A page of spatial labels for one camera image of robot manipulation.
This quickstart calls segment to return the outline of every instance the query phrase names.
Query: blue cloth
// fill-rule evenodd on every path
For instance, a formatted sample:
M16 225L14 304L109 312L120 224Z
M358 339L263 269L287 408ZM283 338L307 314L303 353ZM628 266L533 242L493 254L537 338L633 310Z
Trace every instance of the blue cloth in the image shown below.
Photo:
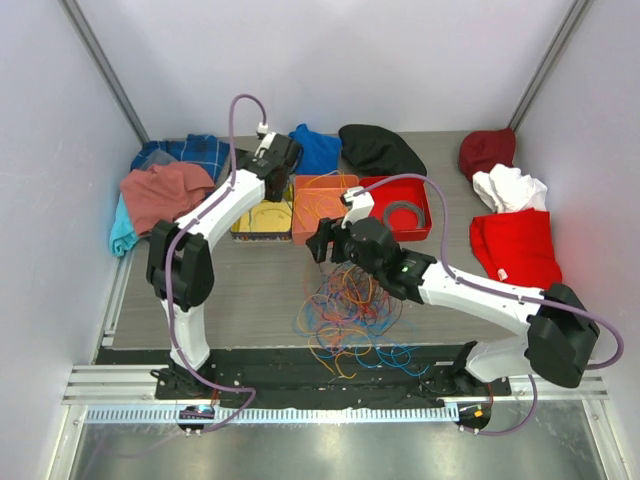
M193 135L187 141L168 140L151 141L142 146L142 150L131 162L131 170L140 168L155 150L164 150L180 162L189 162L204 168L214 183L217 183L224 162L229 154L229 144L221 142L213 135Z
M139 237L131 224L124 198L120 194L118 206L116 207L116 220L113 222L111 235L109 236L109 250L116 257L121 257L131 250L138 240Z
M312 132L306 123L298 125L289 136L303 148L302 158L296 168L297 174L324 175L338 168L342 148L342 140L339 138Z

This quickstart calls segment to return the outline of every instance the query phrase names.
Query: red cloth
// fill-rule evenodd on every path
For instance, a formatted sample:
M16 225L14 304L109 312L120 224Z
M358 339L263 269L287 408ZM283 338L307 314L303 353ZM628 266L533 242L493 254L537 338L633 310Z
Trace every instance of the red cloth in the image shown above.
M548 289L562 282L551 240L549 212L534 209L476 217L471 249L493 280Z
M133 229L144 235L158 220L172 222L189 213L213 186L213 180L200 165L173 162L152 165L145 171L132 170L120 182L120 191Z
M458 166L470 182L476 172L491 172L496 164L513 167L516 134L510 128L473 132L462 141Z

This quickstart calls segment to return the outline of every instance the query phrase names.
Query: dark red cap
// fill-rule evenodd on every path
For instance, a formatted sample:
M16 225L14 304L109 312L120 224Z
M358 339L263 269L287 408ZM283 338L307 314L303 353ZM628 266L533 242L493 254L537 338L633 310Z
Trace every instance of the dark red cap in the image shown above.
M496 164L513 167L516 135L510 128L473 132L460 145L460 171L472 181L476 172L489 173Z

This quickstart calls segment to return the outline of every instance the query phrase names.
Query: orange bin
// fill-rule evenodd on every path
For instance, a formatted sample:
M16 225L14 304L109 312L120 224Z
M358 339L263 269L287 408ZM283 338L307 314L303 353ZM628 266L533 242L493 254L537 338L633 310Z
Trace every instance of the orange bin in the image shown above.
M318 229L321 218L339 218L347 209L340 197L347 188L357 187L355 175L296 175L293 182L293 228L295 245L304 242Z

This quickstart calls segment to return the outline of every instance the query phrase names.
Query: clothing pile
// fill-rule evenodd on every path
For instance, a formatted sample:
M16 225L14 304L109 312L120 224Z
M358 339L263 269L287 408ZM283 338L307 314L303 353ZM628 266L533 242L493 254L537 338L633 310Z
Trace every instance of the clothing pile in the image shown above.
M213 135L145 143L120 183L111 253L124 255L159 220L173 221L200 205L213 191L228 153L229 145Z
M510 128L473 132L460 146L460 171L493 215L476 217L471 249L487 275L501 282L548 289L562 281L545 206L547 187L513 166Z
M364 175L427 174L427 168L400 135L375 125L345 125L338 137L312 132L302 123L289 134L302 145L298 175L326 175L338 169L340 154Z

